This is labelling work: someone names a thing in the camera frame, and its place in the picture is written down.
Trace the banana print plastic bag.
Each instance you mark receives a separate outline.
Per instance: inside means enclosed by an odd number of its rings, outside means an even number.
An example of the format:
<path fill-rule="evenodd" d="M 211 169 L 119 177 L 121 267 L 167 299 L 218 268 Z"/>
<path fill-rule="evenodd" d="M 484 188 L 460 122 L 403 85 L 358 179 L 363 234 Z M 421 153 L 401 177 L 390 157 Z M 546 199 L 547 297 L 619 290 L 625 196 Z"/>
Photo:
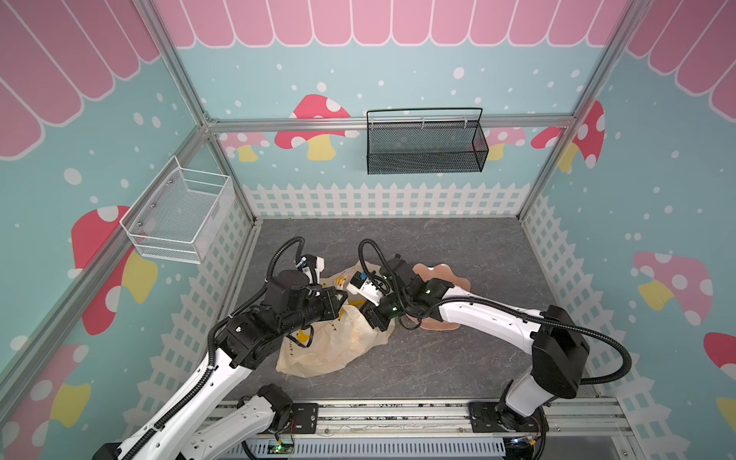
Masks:
<path fill-rule="evenodd" d="M 276 370 L 299 378 L 321 376 L 337 372 L 372 348 L 385 345 L 396 322 L 392 321 L 385 332 L 372 328 L 360 311 L 364 302 L 364 297 L 351 294 L 338 318 L 316 322 L 312 331 L 294 333 L 297 343 L 285 339 Z"/>

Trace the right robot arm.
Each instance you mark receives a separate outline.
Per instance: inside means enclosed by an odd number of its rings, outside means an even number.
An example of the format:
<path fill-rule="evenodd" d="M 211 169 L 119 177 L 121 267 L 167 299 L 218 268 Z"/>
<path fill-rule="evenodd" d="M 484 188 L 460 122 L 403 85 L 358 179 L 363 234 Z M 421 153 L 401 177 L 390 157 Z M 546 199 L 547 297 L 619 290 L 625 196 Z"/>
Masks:
<path fill-rule="evenodd" d="M 365 298 L 360 311 L 372 328 L 385 331 L 397 323 L 413 331 L 431 321 L 452 323 L 496 337 L 530 356 L 530 368 L 506 385 L 493 409 L 496 422 L 506 431 L 519 432 L 529 422 L 544 431 L 545 404 L 574 399 L 583 386 L 614 383 L 631 371 L 632 356 L 618 340 L 576 325 L 560 307 L 524 309 L 474 295 L 450 281 L 425 281 L 400 256 L 381 255 L 379 270 L 371 270 L 364 257 L 366 247 L 379 249 L 371 239 L 358 244 L 361 271 L 348 288 Z M 618 369 L 603 376 L 584 375 L 590 339 L 619 354 Z"/>

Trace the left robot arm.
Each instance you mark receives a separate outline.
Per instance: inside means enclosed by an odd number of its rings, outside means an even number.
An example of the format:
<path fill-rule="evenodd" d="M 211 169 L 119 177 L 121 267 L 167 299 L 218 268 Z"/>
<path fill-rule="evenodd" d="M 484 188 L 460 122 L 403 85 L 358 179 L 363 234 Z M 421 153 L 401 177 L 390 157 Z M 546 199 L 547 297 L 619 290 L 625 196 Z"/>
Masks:
<path fill-rule="evenodd" d="M 271 258 L 264 285 L 208 333 L 206 355 L 174 396 L 141 429 L 101 446 L 97 459 L 216 459 L 247 438 L 279 432 L 292 400 L 278 386 L 262 387 L 245 406 L 205 427 L 204 422 L 239 383 L 297 333 L 338 318 L 346 291 L 323 287 L 318 258 L 294 237 Z"/>

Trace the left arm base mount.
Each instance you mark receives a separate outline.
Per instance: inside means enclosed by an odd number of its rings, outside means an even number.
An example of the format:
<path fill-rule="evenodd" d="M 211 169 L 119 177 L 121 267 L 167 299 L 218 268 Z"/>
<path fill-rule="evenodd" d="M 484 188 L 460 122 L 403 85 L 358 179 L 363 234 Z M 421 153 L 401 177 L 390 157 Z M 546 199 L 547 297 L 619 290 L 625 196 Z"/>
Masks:
<path fill-rule="evenodd" d="M 287 434 L 316 434 L 319 405 L 299 402 L 283 408 L 274 418 L 275 432 Z"/>

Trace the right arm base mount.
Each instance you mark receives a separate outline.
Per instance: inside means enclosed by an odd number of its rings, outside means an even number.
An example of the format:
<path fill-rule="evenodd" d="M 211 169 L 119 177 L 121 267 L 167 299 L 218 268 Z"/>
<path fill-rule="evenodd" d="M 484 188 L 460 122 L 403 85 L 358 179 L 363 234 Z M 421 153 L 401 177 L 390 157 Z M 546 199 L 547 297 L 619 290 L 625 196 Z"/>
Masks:
<path fill-rule="evenodd" d="M 548 431 L 542 407 L 538 407 L 529 417 L 515 414 L 498 402 L 469 402 L 468 412 L 473 433 L 531 433 Z"/>

